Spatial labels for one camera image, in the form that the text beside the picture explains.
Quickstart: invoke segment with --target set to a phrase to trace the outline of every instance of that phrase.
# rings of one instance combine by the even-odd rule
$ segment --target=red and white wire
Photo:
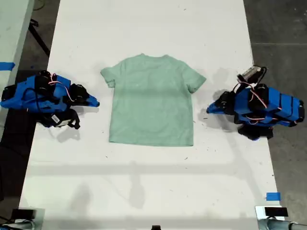
[[[55,76],[55,73],[52,74],[52,75],[50,76],[51,81],[50,81],[48,84],[49,84],[49,85],[52,85],[52,84],[55,84],[55,83],[62,84],[62,85],[65,87],[65,89],[66,89],[66,92],[67,92],[67,95],[68,95],[69,99],[70,99],[72,102],[74,102],[74,100],[71,98],[71,96],[70,96],[70,94],[69,94],[69,92],[68,92],[67,87],[66,87],[62,82],[57,81],[57,80],[53,80],[53,79],[52,79],[53,76]]]
[[[248,116],[245,116],[247,119],[252,120],[252,121],[263,121],[265,118],[250,118]]]
[[[247,83],[247,82],[244,82],[244,81],[239,82],[237,85],[234,86],[234,88],[233,88],[232,91],[235,91],[236,87],[237,87],[239,84],[246,84],[246,85],[249,85],[249,86],[251,87],[250,91],[251,91],[251,93],[252,93],[253,95],[252,95],[250,101],[252,101],[252,100],[254,99],[254,95],[255,95],[255,96],[258,98],[258,100],[263,104],[263,106],[264,106],[265,108],[268,108],[268,106],[266,105],[266,103],[264,103],[264,101],[263,101],[263,100],[259,97],[259,95],[255,92],[255,88],[254,88],[251,84],[249,84],[249,83]]]

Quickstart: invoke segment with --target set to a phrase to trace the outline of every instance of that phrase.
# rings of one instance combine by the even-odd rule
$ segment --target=green t-shirt
[[[205,78],[168,55],[140,54],[101,70],[115,88],[109,141],[151,146],[192,146],[191,93]]]

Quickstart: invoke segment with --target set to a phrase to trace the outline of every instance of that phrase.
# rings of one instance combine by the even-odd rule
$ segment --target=white table
[[[192,96],[193,147],[108,142],[113,91],[100,69],[140,53],[207,78]],[[20,207],[45,209],[44,230],[258,229],[254,206],[279,205],[265,201],[276,192],[268,142],[205,113],[252,63],[242,0],[62,0],[48,70],[100,107],[77,108],[79,130],[36,126]]]
[[[0,97],[4,87],[15,84],[34,0],[0,0],[0,62],[14,62],[12,71],[0,71]],[[8,109],[0,107],[0,140]]]

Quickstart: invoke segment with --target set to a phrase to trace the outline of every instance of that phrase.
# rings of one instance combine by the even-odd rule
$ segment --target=blue tape
[[[11,71],[15,66],[13,62],[0,62],[0,71]]]
[[[280,193],[267,193],[267,201],[280,201]]]

